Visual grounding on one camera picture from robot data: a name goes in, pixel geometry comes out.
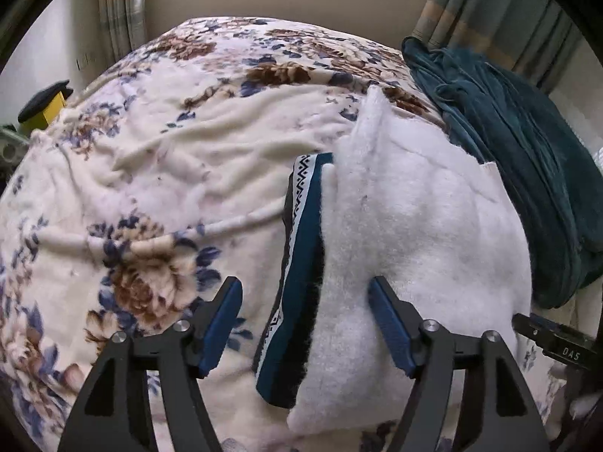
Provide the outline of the white gloved right hand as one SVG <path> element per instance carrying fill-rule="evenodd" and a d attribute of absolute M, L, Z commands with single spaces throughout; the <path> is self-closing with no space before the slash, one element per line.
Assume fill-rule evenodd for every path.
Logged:
<path fill-rule="evenodd" d="M 545 429 L 551 443 L 562 437 L 563 423 L 585 418 L 602 396 L 587 384 L 585 371 L 577 367 L 554 363 L 550 374 L 562 384 L 553 398 Z"/>

